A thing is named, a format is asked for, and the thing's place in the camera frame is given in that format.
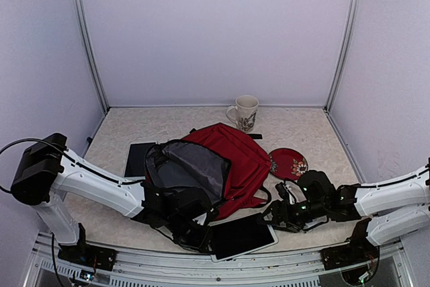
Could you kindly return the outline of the red student backpack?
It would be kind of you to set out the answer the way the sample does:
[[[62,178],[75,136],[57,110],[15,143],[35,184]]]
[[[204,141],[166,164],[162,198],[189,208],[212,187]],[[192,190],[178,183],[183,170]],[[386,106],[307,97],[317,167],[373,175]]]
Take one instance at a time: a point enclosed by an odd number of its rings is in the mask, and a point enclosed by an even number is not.
[[[191,131],[181,139],[152,146],[145,155],[146,176],[158,188],[203,190],[223,220],[244,208],[271,202],[264,181],[269,155],[248,134],[223,123]]]

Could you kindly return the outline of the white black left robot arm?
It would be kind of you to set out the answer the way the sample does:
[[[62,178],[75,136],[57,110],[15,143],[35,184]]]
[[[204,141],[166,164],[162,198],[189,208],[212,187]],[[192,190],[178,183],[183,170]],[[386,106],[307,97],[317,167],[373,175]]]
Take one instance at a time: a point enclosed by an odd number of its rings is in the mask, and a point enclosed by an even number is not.
[[[103,204],[133,221],[160,231],[180,247],[198,253],[212,252],[208,221],[215,214],[209,193],[190,183],[163,183],[154,171],[143,179],[119,177],[87,162],[66,146],[66,137],[54,133],[45,139],[27,138],[9,143],[28,142],[10,188],[1,191],[18,202],[33,207],[52,231],[60,250],[87,263],[94,249],[86,241],[83,225],[69,213],[59,197],[68,192]]]

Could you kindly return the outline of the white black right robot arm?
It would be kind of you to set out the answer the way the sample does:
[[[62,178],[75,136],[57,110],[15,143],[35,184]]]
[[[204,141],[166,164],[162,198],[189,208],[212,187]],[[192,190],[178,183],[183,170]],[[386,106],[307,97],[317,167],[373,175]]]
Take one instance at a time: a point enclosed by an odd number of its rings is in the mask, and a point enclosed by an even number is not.
[[[305,199],[296,202],[285,184],[280,200],[257,217],[260,224],[290,233],[312,230],[328,221],[354,221],[356,226],[343,255],[359,262],[370,245],[381,246],[429,225],[429,166],[367,185],[335,187],[322,171],[309,170],[295,183]]]

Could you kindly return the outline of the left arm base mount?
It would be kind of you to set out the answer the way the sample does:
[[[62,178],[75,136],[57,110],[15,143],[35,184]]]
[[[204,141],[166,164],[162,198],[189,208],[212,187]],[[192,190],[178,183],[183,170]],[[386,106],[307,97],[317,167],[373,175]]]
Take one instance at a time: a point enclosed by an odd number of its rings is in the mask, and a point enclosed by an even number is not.
[[[81,223],[79,225],[79,239],[76,245],[59,244],[58,258],[71,263],[83,265],[94,270],[100,269],[111,272],[117,256],[114,249],[90,245],[86,242],[86,232]]]

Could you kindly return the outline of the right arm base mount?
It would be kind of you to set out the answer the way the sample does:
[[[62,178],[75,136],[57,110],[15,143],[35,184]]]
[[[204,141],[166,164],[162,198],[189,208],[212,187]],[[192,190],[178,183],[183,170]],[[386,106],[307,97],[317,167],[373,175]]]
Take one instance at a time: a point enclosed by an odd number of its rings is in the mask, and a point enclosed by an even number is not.
[[[370,218],[359,221],[347,244],[327,247],[320,251],[325,270],[343,268],[380,257],[380,247],[367,240],[370,221]]]

